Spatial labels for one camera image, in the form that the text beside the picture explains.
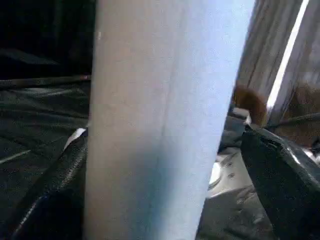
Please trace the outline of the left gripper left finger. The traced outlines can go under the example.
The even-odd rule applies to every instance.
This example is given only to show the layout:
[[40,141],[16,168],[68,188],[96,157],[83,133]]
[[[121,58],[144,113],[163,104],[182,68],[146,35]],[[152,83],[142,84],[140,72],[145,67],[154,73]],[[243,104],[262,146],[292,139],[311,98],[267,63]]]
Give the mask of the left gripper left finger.
[[72,141],[9,218],[11,240],[80,240],[88,138]]

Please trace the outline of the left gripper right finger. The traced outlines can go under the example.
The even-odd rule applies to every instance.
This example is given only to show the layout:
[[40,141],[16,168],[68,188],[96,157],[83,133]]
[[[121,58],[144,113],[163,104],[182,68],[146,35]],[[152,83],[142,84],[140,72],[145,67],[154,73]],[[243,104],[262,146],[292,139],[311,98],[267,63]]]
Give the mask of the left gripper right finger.
[[320,167],[301,147],[247,125],[241,155],[280,240],[320,238]]

